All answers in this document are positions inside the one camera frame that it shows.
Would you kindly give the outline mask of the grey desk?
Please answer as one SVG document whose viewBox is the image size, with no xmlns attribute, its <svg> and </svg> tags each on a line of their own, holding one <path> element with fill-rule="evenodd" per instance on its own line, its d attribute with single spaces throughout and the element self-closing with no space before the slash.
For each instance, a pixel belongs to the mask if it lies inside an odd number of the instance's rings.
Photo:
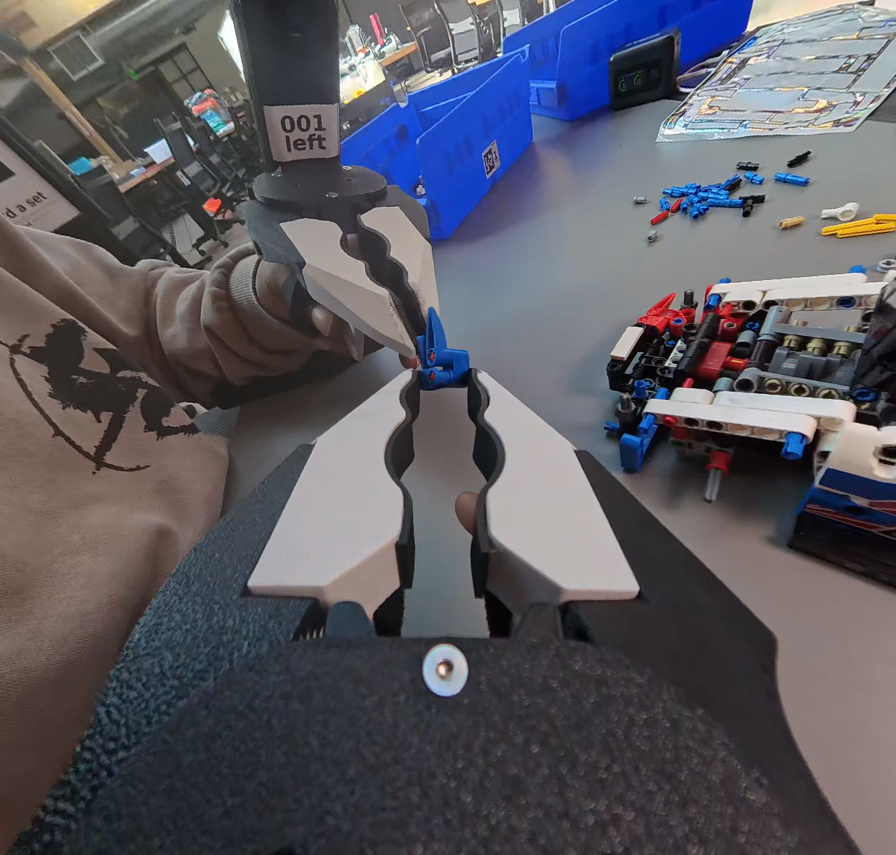
<svg viewBox="0 0 896 855">
<path fill-rule="evenodd" d="M 842 823 L 865 853 L 894 853 L 894 592 L 787 547 L 811 466 L 739 451 L 718 500 L 703 501 L 696 460 L 655 445 L 641 473 L 620 471 L 603 423 L 615 395 L 609 351 L 672 291 L 825 275 L 894 254 L 894 236 L 832 241 L 823 209 L 894 210 L 894 124 L 805 138 L 656 143 L 674 103 L 537 117 L 534 142 L 434 262 L 453 346 L 577 447 L 587 449 L 778 637 L 792 731 Z M 805 188 L 772 180 L 794 173 Z M 754 161 L 767 200 L 752 217 L 712 209 L 670 217 L 648 243 L 662 190 L 711 184 Z M 790 231 L 781 219 L 804 216 Z"/>
</svg>

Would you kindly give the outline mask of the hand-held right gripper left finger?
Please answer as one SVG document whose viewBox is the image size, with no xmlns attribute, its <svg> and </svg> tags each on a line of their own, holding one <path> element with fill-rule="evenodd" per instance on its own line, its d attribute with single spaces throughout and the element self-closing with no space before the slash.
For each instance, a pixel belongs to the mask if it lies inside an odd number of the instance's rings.
<svg viewBox="0 0 896 855">
<path fill-rule="evenodd" d="M 405 370 L 316 440 L 248 579 L 255 595 L 306 598 L 329 612 L 358 604 L 399 637 L 413 584 L 412 501 L 418 373 Z"/>
</svg>

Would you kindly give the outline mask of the blue toy brick assembly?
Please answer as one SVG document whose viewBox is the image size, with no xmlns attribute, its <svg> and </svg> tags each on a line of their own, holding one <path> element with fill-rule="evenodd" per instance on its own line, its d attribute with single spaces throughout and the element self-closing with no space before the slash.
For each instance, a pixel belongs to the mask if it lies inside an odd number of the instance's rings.
<svg viewBox="0 0 896 855">
<path fill-rule="evenodd" d="M 469 383 L 469 351 L 447 344 L 442 321 L 435 308 L 427 310 L 423 334 L 417 337 L 421 390 L 464 388 Z"/>
</svg>

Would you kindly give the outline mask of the person's left forearm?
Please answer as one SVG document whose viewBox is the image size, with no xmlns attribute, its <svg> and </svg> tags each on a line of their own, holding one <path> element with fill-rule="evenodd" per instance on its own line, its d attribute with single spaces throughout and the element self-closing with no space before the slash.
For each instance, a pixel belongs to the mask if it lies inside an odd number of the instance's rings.
<svg viewBox="0 0 896 855">
<path fill-rule="evenodd" d="M 295 371 L 315 339 L 289 322 L 279 289 L 250 244 L 206 270 L 143 261 L 132 272 L 133 344 L 123 347 L 185 400 L 213 403 L 224 383 L 243 386 Z"/>
</svg>

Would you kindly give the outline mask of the long blue plastic bin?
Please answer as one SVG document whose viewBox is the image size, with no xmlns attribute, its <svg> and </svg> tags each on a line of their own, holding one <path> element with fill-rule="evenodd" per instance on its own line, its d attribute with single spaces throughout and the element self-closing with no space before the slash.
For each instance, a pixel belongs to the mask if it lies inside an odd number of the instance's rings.
<svg viewBox="0 0 896 855">
<path fill-rule="evenodd" d="M 609 103 L 609 60 L 627 44 L 676 29 L 688 68 L 737 40 L 753 3 L 570 0 L 512 33 L 504 52 L 528 49 L 531 112 L 571 122 Z"/>
</svg>

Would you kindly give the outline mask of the framed white sign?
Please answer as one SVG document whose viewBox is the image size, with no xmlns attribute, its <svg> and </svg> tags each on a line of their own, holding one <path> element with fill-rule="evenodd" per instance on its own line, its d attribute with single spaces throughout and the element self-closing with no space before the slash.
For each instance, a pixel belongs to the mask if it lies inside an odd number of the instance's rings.
<svg viewBox="0 0 896 855">
<path fill-rule="evenodd" d="M 1 142 L 1 217 L 54 233 L 80 212 L 24 159 Z"/>
</svg>

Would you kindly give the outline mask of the shiny sticker sheet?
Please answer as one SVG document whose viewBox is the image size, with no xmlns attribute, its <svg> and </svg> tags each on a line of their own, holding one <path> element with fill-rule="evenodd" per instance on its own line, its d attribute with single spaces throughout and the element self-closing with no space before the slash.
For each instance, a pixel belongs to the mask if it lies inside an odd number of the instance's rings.
<svg viewBox="0 0 896 855">
<path fill-rule="evenodd" d="M 657 143 L 852 132 L 894 88 L 894 10 L 834 6 L 760 28 L 728 52 Z"/>
</svg>

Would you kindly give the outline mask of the toy brick car model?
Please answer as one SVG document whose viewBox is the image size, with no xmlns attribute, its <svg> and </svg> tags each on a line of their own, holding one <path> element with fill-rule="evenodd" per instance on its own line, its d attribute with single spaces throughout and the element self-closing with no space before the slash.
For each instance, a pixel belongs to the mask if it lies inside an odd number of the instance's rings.
<svg viewBox="0 0 896 855">
<path fill-rule="evenodd" d="M 705 459 L 712 503 L 738 446 L 811 459 L 788 546 L 893 588 L 894 261 L 876 273 L 724 278 L 651 306 L 607 364 L 621 469 L 665 436 Z"/>
</svg>

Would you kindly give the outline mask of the black charging dock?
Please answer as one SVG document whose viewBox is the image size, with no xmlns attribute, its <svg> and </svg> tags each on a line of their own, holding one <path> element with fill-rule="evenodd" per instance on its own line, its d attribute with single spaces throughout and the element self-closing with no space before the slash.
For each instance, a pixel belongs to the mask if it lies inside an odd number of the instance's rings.
<svg viewBox="0 0 896 855">
<path fill-rule="evenodd" d="M 681 34 L 666 28 L 616 50 L 609 58 L 609 107 L 621 111 L 678 91 Z"/>
</svg>

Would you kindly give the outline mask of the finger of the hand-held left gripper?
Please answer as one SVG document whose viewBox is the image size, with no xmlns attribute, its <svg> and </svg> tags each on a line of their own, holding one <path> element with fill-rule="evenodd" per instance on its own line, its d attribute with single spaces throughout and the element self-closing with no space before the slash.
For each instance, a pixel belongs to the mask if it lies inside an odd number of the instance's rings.
<svg viewBox="0 0 896 855">
<path fill-rule="evenodd" d="M 358 215 L 357 239 L 369 276 L 389 292 L 406 329 L 424 331 L 429 309 L 439 308 L 428 239 L 398 207 Z"/>
<path fill-rule="evenodd" d="M 375 283 L 364 261 L 351 256 L 335 222 L 288 220 L 280 224 L 301 259 L 309 296 L 355 329 L 399 355 L 416 351 L 416 333 L 402 323 L 389 292 Z"/>
</svg>

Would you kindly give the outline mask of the person's beige hoodie torso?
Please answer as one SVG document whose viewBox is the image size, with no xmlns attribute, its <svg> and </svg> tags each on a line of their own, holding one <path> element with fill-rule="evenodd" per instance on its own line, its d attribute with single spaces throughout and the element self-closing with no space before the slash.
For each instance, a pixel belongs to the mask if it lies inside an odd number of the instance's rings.
<svg viewBox="0 0 896 855">
<path fill-rule="evenodd" d="M 123 350 L 135 268 L 2 222 L 2 852 L 221 507 L 228 446 Z"/>
</svg>

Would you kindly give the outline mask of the pile of small brick pins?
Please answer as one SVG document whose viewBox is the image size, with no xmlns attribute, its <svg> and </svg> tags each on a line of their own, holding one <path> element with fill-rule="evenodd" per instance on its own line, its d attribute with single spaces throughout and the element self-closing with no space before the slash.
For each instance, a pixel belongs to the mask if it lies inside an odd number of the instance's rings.
<svg viewBox="0 0 896 855">
<path fill-rule="evenodd" d="M 772 180 L 784 185 L 799 188 L 807 187 L 811 179 L 794 171 L 812 158 L 812 150 L 804 150 L 790 158 L 784 171 L 776 172 Z M 693 221 L 701 220 L 712 209 L 736 210 L 742 218 L 753 216 L 757 206 L 764 204 L 767 196 L 756 188 L 766 183 L 766 177 L 760 173 L 762 165 L 754 161 L 741 161 L 735 164 L 735 173 L 724 181 L 702 184 L 692 181 L 684 185 L 675 185 L 662 190 L 658 200 L 658 212 L 650 219 L 651 231 L 647 234 L 648 243 L 658 239 L 656 228 L 670 217 L 683 215 Z"/>
</svg>

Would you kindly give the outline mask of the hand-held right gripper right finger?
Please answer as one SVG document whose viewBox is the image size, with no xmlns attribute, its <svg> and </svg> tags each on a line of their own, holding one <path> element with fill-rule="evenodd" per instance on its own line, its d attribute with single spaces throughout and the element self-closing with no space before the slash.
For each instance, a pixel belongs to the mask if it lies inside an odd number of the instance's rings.
<svg viewBox="0 0 896 855">
<path fill-rule="evenodd" d="M 639 583 L 574 445 L 487 372 L 467 406 L 483 478 L 470 547 L 490 637 L 508 637 L 534 605 L 628 602 Z"/>
</svg>

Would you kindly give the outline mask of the blue bin with square label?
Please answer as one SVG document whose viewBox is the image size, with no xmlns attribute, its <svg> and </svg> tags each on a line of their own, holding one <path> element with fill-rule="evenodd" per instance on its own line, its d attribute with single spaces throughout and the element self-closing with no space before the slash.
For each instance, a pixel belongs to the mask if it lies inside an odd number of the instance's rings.
<svg viewBox="0 0 896 855">
<path fill-rule="evenodd" d="M 342 161 L 386 178 L 427 212 L 443 241 L 532 144 L 529 49 L 413 92 L 342 142 Z"/>
</svg>

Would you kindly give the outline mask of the yellow brick beam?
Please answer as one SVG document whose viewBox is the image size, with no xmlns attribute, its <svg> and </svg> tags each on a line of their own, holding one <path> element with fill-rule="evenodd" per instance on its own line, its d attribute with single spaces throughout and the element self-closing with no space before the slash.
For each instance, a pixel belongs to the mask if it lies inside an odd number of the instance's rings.
<svg viewBox="0 0 896 855">
<path fill-rule="evenodd" d="M 872 235 L 890 234 L 895 231 L 896 216 L 894 213 L 879 213 L 869 218 L 828 225 L 822 229 L 825 237 L 845 240 Z"/>
</svg>

